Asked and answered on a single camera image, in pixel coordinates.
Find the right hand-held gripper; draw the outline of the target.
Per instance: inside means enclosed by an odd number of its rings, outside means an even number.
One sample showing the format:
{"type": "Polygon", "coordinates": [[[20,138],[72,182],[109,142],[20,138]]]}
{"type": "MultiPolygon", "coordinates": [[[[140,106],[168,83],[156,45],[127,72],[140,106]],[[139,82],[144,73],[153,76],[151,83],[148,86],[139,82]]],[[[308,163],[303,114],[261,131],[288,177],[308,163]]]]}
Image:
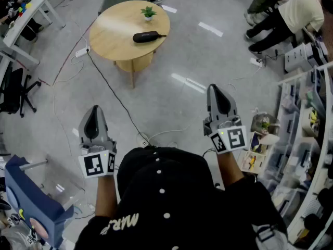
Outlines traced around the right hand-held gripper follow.
{"type": "Polygon", "coordinates": [[[246,127],[237,115],[235,100],[226,90],[210,84],[207,109],[210,119],[203,121],[203,132],[212,141],[218,155],[247,147],[246,127]]]}

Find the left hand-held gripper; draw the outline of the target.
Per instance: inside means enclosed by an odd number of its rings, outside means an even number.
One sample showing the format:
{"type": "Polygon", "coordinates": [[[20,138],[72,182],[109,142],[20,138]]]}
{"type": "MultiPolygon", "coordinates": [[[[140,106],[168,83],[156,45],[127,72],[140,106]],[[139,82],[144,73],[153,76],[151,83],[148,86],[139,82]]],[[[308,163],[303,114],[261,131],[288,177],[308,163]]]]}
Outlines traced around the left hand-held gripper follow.
{"type": "Polygon", "coordinates": [[[81,155],[78,157],[84,178],[112,176],[117,154],[116,141],[107,141],[108,127],[104,112],[94,105],[83,116],[79,124],[81,155]]]}

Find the black zippered case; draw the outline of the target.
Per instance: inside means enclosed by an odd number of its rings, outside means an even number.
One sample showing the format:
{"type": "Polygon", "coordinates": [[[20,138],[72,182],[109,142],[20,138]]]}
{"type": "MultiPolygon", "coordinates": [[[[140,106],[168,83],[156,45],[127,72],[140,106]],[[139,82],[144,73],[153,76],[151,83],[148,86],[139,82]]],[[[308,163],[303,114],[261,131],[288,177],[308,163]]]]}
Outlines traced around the black zippered case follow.
{"type": "Polygon", "coordinates": [[[166,36],[167,35],[159,34],[157,31],[141,32],[133,35],[133,41],[135,43],[146,43],[155,41],[159,38],[164,38],[166,36]]]}

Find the person's left forearm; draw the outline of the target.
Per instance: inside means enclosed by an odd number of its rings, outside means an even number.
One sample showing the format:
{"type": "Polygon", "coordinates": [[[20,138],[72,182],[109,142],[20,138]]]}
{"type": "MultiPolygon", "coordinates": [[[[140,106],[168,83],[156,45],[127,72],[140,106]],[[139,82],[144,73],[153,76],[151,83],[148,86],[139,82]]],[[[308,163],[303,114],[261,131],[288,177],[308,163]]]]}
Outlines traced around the person's left forearm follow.
{"type": "Polygon", "coordinates": [[[95,215],[113,218],[117,206],[118,203],[114,176],[99,177],[95,215]]]}

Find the person's right forearm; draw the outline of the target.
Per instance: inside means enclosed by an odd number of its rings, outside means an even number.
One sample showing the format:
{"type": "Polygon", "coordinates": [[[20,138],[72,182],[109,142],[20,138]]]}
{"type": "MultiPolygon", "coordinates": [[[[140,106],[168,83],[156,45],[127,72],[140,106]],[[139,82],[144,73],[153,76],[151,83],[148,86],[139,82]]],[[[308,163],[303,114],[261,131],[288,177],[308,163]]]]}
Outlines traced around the person's right forearm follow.
{"type": "Polygon", "coordinates": [[[217,154],[216,156],[224,187],[228,187],[244,178],[244,174],[238,167],[232,152],[217,154]]]}

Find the glass jar with plant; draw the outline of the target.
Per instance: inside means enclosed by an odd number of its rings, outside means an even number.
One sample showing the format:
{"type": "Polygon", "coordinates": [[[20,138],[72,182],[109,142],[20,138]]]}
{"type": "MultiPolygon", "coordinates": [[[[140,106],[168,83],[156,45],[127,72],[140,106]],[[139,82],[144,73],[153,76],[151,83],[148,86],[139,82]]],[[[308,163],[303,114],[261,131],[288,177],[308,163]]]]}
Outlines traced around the glass jar with plant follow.
{"type": "Polygon", "coordinates": [[[253,116],[250,131],[257,132],[261,135],[278,135],[280,129],[280,122],[274,116],[266,113],[259,112],[253,116]]]}

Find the person's left white shoe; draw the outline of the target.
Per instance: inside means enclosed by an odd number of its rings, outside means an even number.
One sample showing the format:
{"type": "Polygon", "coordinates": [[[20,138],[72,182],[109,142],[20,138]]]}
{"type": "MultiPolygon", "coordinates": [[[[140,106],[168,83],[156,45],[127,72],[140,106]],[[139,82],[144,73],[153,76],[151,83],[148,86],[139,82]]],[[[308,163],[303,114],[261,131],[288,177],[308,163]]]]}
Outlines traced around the person's left white shoe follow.
{"type": "Polygon", "coordinates": [[[141,148],[145,148],[147,146],[150,146],[148,136],[144,133],[139,133],[137,135],[137,144],[141,148]]]}

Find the open white cardboard box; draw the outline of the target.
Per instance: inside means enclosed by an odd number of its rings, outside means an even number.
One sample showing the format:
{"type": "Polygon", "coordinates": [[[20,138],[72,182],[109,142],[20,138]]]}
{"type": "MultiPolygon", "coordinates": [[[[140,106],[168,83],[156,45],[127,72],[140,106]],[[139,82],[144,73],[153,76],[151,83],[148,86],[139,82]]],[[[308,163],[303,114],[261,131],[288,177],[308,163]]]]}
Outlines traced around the open white cardboard box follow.
{"type": "Polygon", "coordinates": [[[237,163],[241,171],[259,174],[264,165],[265,156],[252,152],[241,151],[237,163]]]}
{"type": "Polygon", "coordinates": [[[270,145],[277,143],[279,140],[280,137],[274,134],[260,134],[258,132],[253,132],[249,148],[254,153],[265,155],[267,148],[270,145]]]}

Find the stack of clear storage bins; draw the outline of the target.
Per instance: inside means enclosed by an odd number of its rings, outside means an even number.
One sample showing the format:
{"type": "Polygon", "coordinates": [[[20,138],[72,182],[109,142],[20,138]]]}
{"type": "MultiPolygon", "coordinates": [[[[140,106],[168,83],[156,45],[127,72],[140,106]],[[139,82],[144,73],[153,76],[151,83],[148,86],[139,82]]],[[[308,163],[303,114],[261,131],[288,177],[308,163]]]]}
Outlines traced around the stack of clear storage bins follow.
{"type": "Polygon", "coordinates": [[[293,219],[304,201],[321,152],[316,138],[302,127],[306,107],[299,98],[300,85],[298,80],[281,85],[279,141],[268,148],[259,175],[285,222],[293,219]]]}

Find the black office chair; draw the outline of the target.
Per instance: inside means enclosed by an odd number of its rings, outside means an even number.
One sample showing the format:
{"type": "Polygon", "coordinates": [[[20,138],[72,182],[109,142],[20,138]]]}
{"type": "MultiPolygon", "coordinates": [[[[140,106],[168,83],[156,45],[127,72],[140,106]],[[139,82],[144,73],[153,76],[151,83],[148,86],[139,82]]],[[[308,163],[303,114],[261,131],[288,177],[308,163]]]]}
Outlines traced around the black office chair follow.
{"type": "Polygon", "coordinates": [[[28,93],[36,86],[40,87],[42,83],[35,81],[32,85],[28,86],[28,80],[32,77],[26,75],[24,84],[22,84],[23,69],[19,68],[12,71],[9,75],[9,80],[5,88],[0,87],[0,94],[3,94],[3,102],[0,103],[0,113],[5,112],[8,114],[15,114],[19,111],[20,117],[24,117],[23,106],[27,103],[34,113],[37,109],[32,105],[28,98],[28,93]]]}

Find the white drawer cabinet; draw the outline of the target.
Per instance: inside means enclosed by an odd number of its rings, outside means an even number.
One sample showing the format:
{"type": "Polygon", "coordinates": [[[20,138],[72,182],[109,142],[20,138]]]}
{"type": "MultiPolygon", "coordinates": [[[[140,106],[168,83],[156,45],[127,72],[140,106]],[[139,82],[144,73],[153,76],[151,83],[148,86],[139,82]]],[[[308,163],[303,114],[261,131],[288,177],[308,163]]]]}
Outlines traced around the white drawer cabinet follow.
{"type": "Polygon", "coordinates": [[[306,72],[313,67],[319,67],[328,63],[328,50],[326,45],[315,40],[312,43],[301,43],[299,46],[288,51],[285,54],[285,71],[293,72],[296,69],[302,69],[306,72]]]}

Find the round wooden table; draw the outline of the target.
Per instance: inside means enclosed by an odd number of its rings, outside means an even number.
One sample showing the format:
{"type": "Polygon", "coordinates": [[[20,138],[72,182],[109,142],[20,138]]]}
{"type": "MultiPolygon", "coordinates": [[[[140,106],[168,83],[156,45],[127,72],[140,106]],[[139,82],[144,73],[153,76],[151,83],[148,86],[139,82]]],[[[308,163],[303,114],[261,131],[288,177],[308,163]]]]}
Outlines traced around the round wooden table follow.
{"type": "Polygon", "coordinates": [[[166,39],[162,37],[146,43],[133,41],[134,34],[148,31],[168,35],[168,14],[160,6],[147,1],[126,1],[106,9],[97,17],[89,32],[89,43],[96,54],[129,72],[134,88],[135,73],[149,66],[157,48],[166,39]],[[146,21],[141,14],[141,9],[146,6],[157,13],[151,21],[146,21]]]}

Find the person's black buttoned jacket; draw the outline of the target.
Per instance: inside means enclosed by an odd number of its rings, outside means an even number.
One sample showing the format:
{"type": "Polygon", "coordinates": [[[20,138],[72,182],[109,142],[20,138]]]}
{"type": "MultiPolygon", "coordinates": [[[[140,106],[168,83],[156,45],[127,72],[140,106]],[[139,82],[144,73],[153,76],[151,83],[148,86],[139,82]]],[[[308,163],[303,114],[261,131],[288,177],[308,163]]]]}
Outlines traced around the person's black buttoned jacket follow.
{"type": "Polygon", "coordinates": [[[172,147],[128,152],[113,218],[94,215],[74,250],[259,250],[252,225],[286,225],[253,176],[220,190],[206,160],[172,147]]]}

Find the small potted green plant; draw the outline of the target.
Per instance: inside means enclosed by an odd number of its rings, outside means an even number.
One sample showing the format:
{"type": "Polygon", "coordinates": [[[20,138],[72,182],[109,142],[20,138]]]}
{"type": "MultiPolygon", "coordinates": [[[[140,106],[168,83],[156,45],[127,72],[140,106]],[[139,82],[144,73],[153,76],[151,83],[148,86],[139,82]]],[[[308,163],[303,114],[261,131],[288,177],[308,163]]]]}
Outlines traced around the small potted green plant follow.
{"type": "Polygon", "coordinates": [[[153,11],[152,7],[146,6],[146,8],[141,9],[141,14],[144,15],[146,21],[151,21],[157,13],[153,11]]]}

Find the white shelf unit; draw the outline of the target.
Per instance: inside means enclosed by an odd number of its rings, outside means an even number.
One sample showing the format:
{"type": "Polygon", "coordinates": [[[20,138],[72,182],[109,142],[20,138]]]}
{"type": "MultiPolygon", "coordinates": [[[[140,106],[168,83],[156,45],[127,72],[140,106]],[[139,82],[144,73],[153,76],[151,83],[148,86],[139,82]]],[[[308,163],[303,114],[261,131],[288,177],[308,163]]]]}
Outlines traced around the white shelf unit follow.
{"type": "Polygon", "coordinates": [[[300,81],[299,98],[305,105],[302,127],[321,149],[312,183],[297,214],[285,222],[291,250],[318,250],[333,236],[333,61],[284,80],[300,81]]]}

